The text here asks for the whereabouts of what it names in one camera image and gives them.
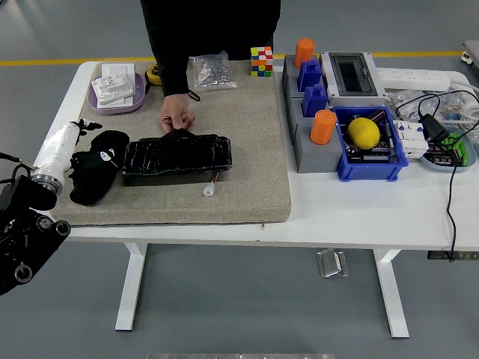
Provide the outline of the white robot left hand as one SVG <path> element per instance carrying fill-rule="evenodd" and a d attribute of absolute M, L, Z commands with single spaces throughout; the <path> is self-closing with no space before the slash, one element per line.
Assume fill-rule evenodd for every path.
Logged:
<path fill-rule="evenodd" d="M 70 168 L 70 159 L 79 137 L 102 127 L 100 123 L 85 119 L 68 122 L 43 142 L 32 176 L 48 176 L 60 180 Z"/>

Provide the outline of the person's right hand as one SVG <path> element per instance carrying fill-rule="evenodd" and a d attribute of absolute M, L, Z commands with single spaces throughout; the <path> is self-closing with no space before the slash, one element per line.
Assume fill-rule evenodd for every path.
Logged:
<path fill-rule="evenodd" d="M 189 110 L 189 96 L 187 94 L 166 96 L 158 121 L 164 133 L 174 129 L 188 129 L 195 121 L 195 115 Z"/>

